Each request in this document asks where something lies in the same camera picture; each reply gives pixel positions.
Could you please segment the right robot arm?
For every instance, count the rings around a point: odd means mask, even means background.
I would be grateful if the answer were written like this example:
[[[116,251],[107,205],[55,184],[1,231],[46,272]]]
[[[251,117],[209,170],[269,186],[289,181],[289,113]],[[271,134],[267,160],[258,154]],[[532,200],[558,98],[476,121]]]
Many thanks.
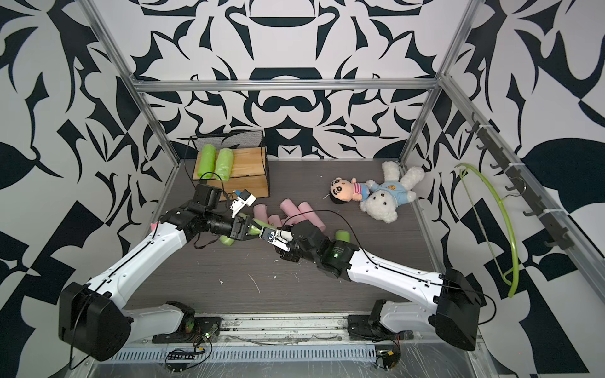
[[[311,261],[328,277],[380,288],[418,307],[406,312],[395,302],[379,302],[368,320],[370,327],[392,334],[433,329],[458,349],[475,349],[484,295],[460,271],[427,272],[402,266],[350,242],[331,240],[309,221],[289,230],[270,230],[268,240],[283,260]]]

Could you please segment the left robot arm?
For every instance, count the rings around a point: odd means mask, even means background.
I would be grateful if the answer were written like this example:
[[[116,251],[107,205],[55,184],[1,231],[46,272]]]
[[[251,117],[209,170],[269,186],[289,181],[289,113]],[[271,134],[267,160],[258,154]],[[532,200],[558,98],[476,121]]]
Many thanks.
[[[195,331],[195,312],[179,302],[126,310],[137,288],[171,255],[203,233],[236,241],[276,236],[275,228],[240,211],[255,197],[241,193],[222,213],[222,194],[198,184],[184,205],[161,216],[155,229],[127,255],[87,283],[71,283],[59,298],[58,336],[97,361],[113,357],[124,345],[156,335],[188,338]]]

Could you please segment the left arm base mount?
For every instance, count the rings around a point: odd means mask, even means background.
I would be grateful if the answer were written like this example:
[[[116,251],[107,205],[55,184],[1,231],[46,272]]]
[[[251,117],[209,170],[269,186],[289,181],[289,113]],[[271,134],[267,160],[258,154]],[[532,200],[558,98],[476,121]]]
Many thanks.
[[[179,326],[176,332],[155,335],[152,343],[202,343],[205,340],[215,342],[220,335],[221,317],[188,318]]]

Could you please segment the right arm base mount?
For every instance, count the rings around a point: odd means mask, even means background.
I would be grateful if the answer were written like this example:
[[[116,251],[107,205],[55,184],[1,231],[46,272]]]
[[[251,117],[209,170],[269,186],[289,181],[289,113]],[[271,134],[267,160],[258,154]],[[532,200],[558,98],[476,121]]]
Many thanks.
[[[352,340],[365,340],[374,343],[382,341],[408,341],[414,339],[412,331],[395,333],[389,331],[370,315],[348,315],[347,331]]]

